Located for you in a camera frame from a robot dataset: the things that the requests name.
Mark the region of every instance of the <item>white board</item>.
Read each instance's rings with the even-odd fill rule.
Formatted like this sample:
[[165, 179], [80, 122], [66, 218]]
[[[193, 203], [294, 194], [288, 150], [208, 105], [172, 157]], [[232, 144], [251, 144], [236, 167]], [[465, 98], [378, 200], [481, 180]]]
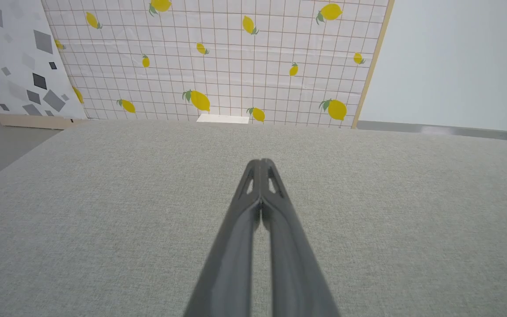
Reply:
[[396, 0], [360, 120], [507, 131], [507, 1]]

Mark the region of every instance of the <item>wall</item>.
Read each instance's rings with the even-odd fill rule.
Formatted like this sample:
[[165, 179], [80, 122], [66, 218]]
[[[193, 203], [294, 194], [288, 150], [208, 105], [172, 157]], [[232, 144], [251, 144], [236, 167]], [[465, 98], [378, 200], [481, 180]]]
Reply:
[[87, 118], [40, 0], [0, 0], [0, 113]]
[[507, 131], [507, 1], [396, 0], [360, 120]]
[[194, 121], [210, 112], [349, 128], [388, 0], [339, 1], [339, 16], [323, 10], [329, 1], [153, 4], [44, 0], [89, 117]]

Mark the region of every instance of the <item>white wallpaper with brown grid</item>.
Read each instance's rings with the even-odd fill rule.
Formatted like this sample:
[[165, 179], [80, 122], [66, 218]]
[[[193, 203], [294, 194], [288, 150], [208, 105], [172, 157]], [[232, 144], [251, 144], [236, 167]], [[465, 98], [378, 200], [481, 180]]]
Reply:
[[90, 118], [325, 127], [351, 126], [387, 4], [43, 0]]

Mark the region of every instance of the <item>beige vertical trim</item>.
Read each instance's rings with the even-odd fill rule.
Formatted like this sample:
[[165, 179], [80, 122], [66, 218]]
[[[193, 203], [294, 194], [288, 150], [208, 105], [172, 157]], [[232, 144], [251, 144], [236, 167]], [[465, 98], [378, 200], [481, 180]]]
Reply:
[[363, 87], [363, 92], [361, 93], [360, 103], [357, 105], [356, 116], [353, 119], [352, 129], [355, 129], [357, 127], [357, 121], [359, 121], [361, 108], [363, 107], [363, 102], [365, 101], [365, 96], [367, 95], [369, 84], [371, 83], [371, 78], [373, 76], [373, 71], [375, 70], [375, 65], [377, 64], [378, 53], [381, 51], [382, 40], [385, 38], [386, 27], [389, 25], [390, 14], [393, 12], [393, 6], [394, 0], [389, 0], [388, 5], [386, 6], [385, 18], [382, 21], [381, 32], [378, 34], [378, 41], [377, 46], [375, 46], [375, 52], [373, 53], [373, 60], [371, 62], [371, 66], [369, 66], [369, 73], [367, 74], [365, 85]]
[[28, 116], [26, 114], [0, 114], [0, 123], [5, 126], [23, 126], [27, 128], [42, 128], [64, 130], [89, 120], [66, 119], [62, 117]]

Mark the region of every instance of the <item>lemon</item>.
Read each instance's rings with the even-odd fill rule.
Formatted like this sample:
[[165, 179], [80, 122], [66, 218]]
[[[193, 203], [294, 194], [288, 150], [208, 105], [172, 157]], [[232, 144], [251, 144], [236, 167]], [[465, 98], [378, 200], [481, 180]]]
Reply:
[[59, 40], [54, 40], [54, 42], [56, 43], [56, 47], [60, 48], [60, 50], [65, 50], [66, 49], [66, 46], [63, 45], [62, 43], [60, 43]]
[[142, 54], [142, 66], [144, 67], [150, 66], [150, 59], [144, 54]]
[[197, 90], [189, 89], [186, 92], [183, 92], [183, 98], [186, 98], [187, 101], [191, 101], [191, 103], [193, 103], [193, 106], [197, 107], [199, 110], [211, 110], [211, 102], [209, 99]]
[[134, 108], [134, 105], [131, 102], [129, 102], [128, 100], [119, 99], [119, 100], [117, 100], [117, 103], [119, 106], [122, 106], [128, 112], [131, 112], [133, 114], [136, 113], [136, 109]]
[[87, 12], [87, 15], [86, 15], [86, 20], [87, 20], [87, 23], [89, 23], [90, 26], [93, 26], [93, 28], [96, 28], [96, 29], [102, 29], [103, 26], [101, 25], [101, 23], [99, 23], [97, 21], [97, 18], [95, 18], [95, 16], [93, 14], [90, 14], [89, 12]]
[[260, 108], [250, 108], [247, 110], [255, 120], [263, 122], [265, 120], [265, 114]]
[[151, 0], [148, 12], [154, 16], [153, 14], [158, 14], [158, 12], [166, 12], [170, 6], [169, 0]]
[[342, 8], [340, 8], [340, 6], [337, 4], [326, 4], [322, 10], [318, 11], [316, 24], [318, 24], [318, 21], [324, 22], [324, 19], [336, 20], [340, 14], [342, 14]]
[[332, 119], [343, 121], [345, 115], [348, 114], [348, 108], [339, 100], [324, 100], [320, 103], [320, 107], [322, 107], [324, 111], [328, 109], [328, 114], [332, 117]]
[[361, 53], [356, 53], [354, 56], [353, 56], [353, 60], [357, 63], [357, 64], [363, 64], [365, 62], [365, 60], [363, 59], [363, 57], [361, 56]]
[[209, 53], [209, 50], [205, 48], [205, 45], [202, 43], [197, 43], [197, 51], [203, 55], [207, 55]]
[[259, 30], [254, 26], [254, 22], [247, 15], [244, 16], [244, 20], [242, 21], [242, 26], [244, 26], [244, 30], [249, 34], [258, 34]]
[[79, 90], [77, 90], [77, 88], [75, 88], [74, 86], [72, 86], [72, 88], [74, 89], [74, 92], [78, 96], [79, 102], [83, 103], [83, 96], [81, 96], [81, 92], [79, 92]]
[[294, 76], [298, 73], [298, 65], [296, 63], [292, 63], [292, 67], [290, 68], [289, 75]]

